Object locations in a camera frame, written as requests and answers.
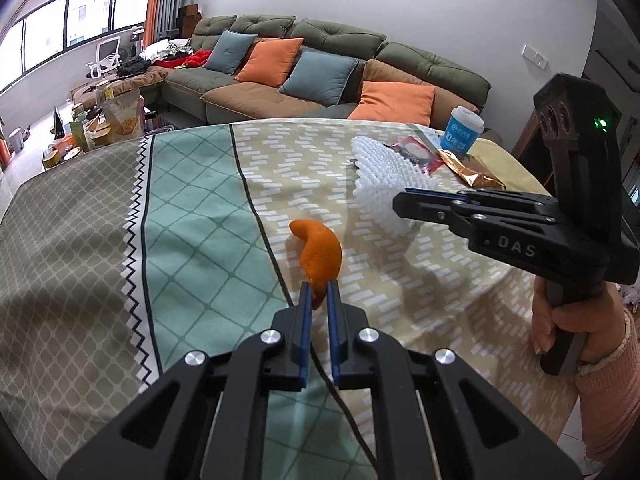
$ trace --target blue pillow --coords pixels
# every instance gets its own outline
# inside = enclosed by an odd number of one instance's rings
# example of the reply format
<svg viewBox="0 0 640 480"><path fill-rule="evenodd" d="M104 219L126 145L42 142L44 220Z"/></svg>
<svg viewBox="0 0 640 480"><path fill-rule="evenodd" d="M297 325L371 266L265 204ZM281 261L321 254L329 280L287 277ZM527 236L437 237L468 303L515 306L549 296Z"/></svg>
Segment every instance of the blue pillow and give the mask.
<svg viewBox="0 0 640 480"><path fill-rule="evenodd" d="M353 57L305 50L280 92L324 106L336 105L357 63Z"/></svg>
<svg viewBox="0 0 640 480"><path fill-rule="evenodd" d="M257 36L257 34L238 34L225 30L204 64L204 68L232 74L238 69L246 51Z"/></svg>

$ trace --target light switch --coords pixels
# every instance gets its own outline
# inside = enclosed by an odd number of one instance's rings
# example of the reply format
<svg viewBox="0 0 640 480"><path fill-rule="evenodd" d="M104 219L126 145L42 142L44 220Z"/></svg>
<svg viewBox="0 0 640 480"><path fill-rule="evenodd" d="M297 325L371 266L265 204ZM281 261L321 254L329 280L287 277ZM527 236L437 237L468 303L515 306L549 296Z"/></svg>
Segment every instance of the light switch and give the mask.
<svg viewBox="0 0 640 480"><path fill-rule="evenodd" d="M548 63L547 58L544 57L542 54L540 54L534 48L531 48L529 45L524 46L522 55L524 56L525 59L528 59L534 65L536 65L537 67L540 67L540 69L544 70L546 68L546 65Z"/></svg>

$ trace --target floor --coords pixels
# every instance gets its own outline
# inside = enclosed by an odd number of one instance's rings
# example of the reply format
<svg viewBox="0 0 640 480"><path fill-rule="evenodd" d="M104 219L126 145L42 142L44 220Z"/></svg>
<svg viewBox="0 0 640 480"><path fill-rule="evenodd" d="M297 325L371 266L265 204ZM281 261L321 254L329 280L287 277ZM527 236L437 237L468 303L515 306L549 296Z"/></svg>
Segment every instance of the floor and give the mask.
<svg viewBox="0 0 640 480"><path fill-rule="evenodd" d="M63 122L69 121L71 118L71 103L59 108L59 112ZM174 124L177 128L193 128L203 125L203 123L195 117L175 107L162 111L160 116L169 123ZM42 152L46 150L53 141L53 136L49 131L52 126L53 117L51 114L32 124L31 136L25 141L24 149L17 155L14 155L13 160L4 172L4 176L0 180L0 218L4 215L12 196L20 185L43 171ZM580 423L580 401L576 404L558 440L558 446L575 460L584 475L595 473L602 468L600 463L589 460L584 455Z"/></svg>

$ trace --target screw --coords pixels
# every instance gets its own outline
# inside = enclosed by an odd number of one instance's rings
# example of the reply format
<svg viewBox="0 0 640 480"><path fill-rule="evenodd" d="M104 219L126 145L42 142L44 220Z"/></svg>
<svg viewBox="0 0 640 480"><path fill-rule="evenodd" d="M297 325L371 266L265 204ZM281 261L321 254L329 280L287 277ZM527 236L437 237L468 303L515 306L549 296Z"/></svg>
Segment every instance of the screw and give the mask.
<svg viewBox="0 0 640 480"><path fill-rule="evenodd" d="M373 328L363 328L358 332L358 337L365 343L373 343L378 340L380 334Z"/></svg>
<svg viewBox="0 0 640 480"><path fill-rule="evenodd" d="M273 345L282 339L282 335L277 330L268 329L260 334L260 339L267 345Z"/></svg>
<svg viewBox="0 0 640 480"><path fill-rule="evenodd" d="M448 348L441 348L435 353L436 361L443 365L450 365L456 360L456 355Z"/></svg>
<svg viewBox="0 0 640 480"><path fill-rule="evenodd" d="M189 366L200 366L206 358L207 357L204 355L204 352L201 352L200 350L192 350L184 356L184 362Z"/></svg>

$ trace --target gold wrapper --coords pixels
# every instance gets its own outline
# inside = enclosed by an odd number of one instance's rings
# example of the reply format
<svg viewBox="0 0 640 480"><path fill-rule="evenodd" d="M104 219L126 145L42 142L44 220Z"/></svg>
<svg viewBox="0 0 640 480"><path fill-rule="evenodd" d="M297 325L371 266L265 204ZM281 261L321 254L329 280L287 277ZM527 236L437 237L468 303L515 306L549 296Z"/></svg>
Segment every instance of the gold wrapper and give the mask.
<svg viewBox="0 0 640 480"><path fill-rule="evenodd" d="M438 150L438 152L444 163L469 186L505 188L504 184L491 173L479 158L475 158L473 155L452 153L448 150Z"/></svg>

